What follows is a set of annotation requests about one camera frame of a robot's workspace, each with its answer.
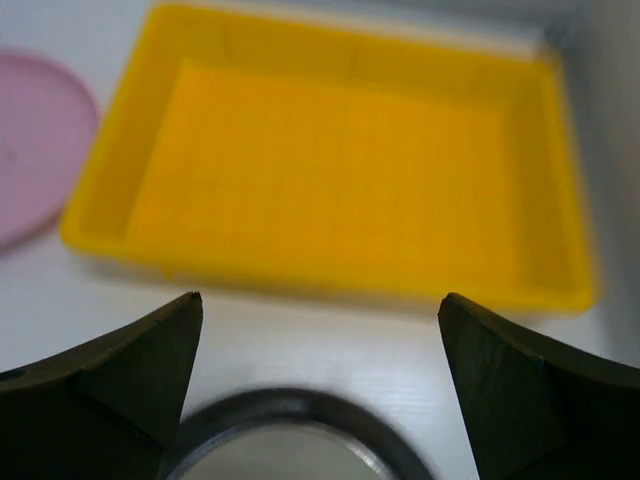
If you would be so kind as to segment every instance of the pink plate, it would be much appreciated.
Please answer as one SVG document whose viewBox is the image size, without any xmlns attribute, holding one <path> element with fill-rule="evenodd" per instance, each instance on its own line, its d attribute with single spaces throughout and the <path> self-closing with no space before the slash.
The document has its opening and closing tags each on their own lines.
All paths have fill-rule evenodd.
<svg viewBox="0 0 640 480">
<path fill-rule="evenodd" d="M 62 208 L 97 127 L 96 103 L 72 72 L 0 51 L 0 248 Z"/>
</svg>

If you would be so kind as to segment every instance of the round pink object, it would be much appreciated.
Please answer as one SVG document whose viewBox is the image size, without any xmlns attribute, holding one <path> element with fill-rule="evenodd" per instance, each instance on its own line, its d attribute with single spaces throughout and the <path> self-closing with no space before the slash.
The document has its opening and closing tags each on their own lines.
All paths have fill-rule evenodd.
<svg viewBox="0 0 640 480">
<path fill-rule="evenodd" d="M 97 127 L 96 102 L 71 71 L 0 51 L 0 248 L 62 208 Z"/>
</svg>

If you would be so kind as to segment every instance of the black circular rim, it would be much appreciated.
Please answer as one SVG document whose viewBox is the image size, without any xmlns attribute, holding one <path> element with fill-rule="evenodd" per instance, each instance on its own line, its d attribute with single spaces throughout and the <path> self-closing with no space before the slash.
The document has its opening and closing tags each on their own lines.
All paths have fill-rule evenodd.
<svg viewBox="0 0 640 480">
<path fill-rule="evenodd" d="M 159 478 L 177 480 L 209 451 L 248 430 L 278 424 L 319 425 L 359 442 L 397 480 L 432 480 L 420 457 L 395 430 L 364 408 L 324 392 L 252 390 L 220 400 L 180 424 Z"/>
</svg>

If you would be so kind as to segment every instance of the yellow tray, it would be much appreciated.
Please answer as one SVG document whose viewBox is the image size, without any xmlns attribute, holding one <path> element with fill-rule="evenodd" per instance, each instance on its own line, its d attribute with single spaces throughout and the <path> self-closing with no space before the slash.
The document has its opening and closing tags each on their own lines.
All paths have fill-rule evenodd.
<svg viewBox="0 0 640 480">
<path fill-rule="evenodd" d="M 236 285 L 581 310 L 561 80 L 551 55 L 158 7 L 62 236 Z"/>
</svg>

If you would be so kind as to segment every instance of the table surface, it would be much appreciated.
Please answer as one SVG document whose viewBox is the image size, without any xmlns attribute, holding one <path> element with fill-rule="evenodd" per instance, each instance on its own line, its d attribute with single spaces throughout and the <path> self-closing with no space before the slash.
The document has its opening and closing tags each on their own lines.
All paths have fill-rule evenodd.
<svg viewBox="0 0 640 480">
<path fill-rule="evenodd" d="M 147 6 L 147 0 L 0 0 L 0 47 L 64 62 L 105 108 Z M 51 226 L 0 256 L 0 371 L 121 327 L 187 289 L 77 258 Z M 435 317 L 201 291 L 205 323 L 185 414 L 258 386 L 324 389 L 396 427 L 437 478 L 477 478 Z M 608 299 L 583 315 L 537 318 L 530 326 L 594 354 L 638 363 L 640 356 L 624 353 L 618 335 L 630 320 L 611 321 Z"/>
</svg>

